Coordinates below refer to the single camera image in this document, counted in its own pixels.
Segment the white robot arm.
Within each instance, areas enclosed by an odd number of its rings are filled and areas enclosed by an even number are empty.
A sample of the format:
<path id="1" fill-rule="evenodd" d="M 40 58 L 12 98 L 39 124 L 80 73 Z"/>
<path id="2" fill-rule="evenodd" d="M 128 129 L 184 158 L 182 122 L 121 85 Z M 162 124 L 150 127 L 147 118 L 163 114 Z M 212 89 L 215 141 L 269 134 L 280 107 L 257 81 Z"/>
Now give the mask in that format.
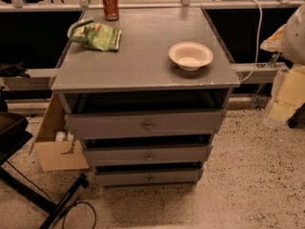
<path id="1" fill-rule="evenodd" d="M 272 99 L 266 107 L 263 123 L 275 128 L 289 120 L 305 104 L 305 3 L 264 40 L 260 48 L 267 52 L 281 52 L 293 63 L 285 73 L 274 78 Z"/>

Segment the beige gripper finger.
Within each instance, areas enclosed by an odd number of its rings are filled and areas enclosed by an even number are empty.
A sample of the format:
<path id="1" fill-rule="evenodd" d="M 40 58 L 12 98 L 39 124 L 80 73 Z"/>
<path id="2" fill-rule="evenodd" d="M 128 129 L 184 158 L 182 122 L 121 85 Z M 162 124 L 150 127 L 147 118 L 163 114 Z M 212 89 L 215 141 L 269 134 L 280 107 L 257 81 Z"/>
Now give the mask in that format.
<path id="1" fill-rule="evenodd" d="M 287 72 L 276 74 L 263 124 L 275 128 L 286 123 L 304 103 L 305 66 L 294 64 Z"/>

